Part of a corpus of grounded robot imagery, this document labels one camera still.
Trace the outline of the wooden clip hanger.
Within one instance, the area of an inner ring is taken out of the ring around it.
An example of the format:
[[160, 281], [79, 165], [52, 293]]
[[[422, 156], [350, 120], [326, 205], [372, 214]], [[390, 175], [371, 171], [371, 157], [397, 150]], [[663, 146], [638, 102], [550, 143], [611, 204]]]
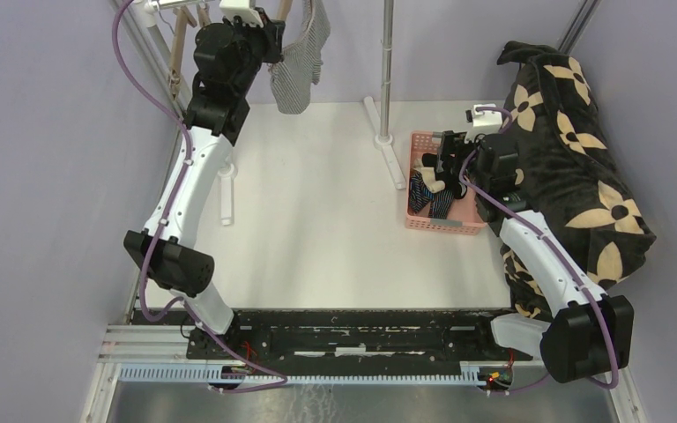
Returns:
[[276, 20], [286, 21], [293, 6], [293, 0], [280, 0], [276, 12]]
[[209, 5], [206, 2], [196, 5], [197, 20], [200, 27], [208, 26], [212, 23], [209, 14]]
[[186, 6], [174, 8], [175, 27], [173, 30], [172, 45], [168, 61], [168, 84], [174, 100], [180, 93], [182, 54], [184, 50], [185, 34], [188, 26], [195, 26], [195, 20], [190, 20], [190, 12]]

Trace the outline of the dark striped underwear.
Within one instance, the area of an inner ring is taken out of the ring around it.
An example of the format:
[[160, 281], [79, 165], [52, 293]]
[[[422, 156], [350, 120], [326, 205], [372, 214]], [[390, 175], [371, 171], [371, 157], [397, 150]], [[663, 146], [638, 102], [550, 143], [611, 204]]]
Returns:
[[431, 219], [447, 219], [455, 200], [452, 190], [443, 189], [433, 193], [423, 181], [422, 175], [414, 172], [409, 182], [407, 205], [412, 214], [418, 214], [428, 207], [428, 217]]

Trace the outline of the grey striped underwear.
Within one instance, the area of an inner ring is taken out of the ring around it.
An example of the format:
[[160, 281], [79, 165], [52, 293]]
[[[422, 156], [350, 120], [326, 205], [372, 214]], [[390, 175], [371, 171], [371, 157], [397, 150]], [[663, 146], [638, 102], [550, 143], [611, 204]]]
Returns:
[[323, 1], [303, 1], [299, 36], [283, 48], [283, 59], [272, 65], [270, 87], [277, 109], [299, 115], [311, 102], [311, 88], [321, 80], [322, 50], [331, 35]]

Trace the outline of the black underwear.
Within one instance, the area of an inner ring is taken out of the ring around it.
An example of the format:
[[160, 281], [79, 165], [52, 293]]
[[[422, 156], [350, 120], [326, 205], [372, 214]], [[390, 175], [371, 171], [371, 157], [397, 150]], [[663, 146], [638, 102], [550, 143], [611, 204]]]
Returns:
[[453, 191], [455, 199], [462, 199], [467, 193], [467, 187], [454, 173], [454, 160], [442, 160], [437, 154], [423, 153], [412, 162], [414, 171], [422, 175], [423, 181], [433, 193], [443, 189]]

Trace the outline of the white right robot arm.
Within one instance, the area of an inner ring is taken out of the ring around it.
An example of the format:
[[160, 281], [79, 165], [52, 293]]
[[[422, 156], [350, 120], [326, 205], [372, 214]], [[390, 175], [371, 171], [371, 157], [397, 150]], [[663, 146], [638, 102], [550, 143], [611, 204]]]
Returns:
[[440, 142], [440, 170], [475, 196], [480, 218], [522, 261], [552, 315], [549, 322], [517, 313], [497, 316], [475, 333], [477, 353], [492, 360], [514, 349], [541, 360], [559, 383], [586, 379], [616, 388], [629, 362], [634, 309], [625, 297], [611, 297], [589, 279], [517, 184], [516, 139], [503, 133], [468, 138], [452, 131], [434, 137]]

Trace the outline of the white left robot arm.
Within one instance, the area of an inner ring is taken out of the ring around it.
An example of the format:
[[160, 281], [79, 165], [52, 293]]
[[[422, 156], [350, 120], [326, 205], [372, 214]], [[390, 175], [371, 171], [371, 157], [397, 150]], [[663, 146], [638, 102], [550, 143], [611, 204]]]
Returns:
[[183, 136], [173, 174], [160, 203], [140, 232], [128, 231], [123, 246], [140, 269], [140, 284], [153, 280], [171, 292], [211, 331], [208, 345], [224, 359], [242, 347], [230, 326], [234, 311], [212, 282], [213, 258], [195, 249], [197, 229], [211, 187], [227, 164], [249, 113], [247, 95], [266, 63], [281, 61], [282, 20], [261, 26], [224, 19], [196, 35], [191, 99], [180, 124]]

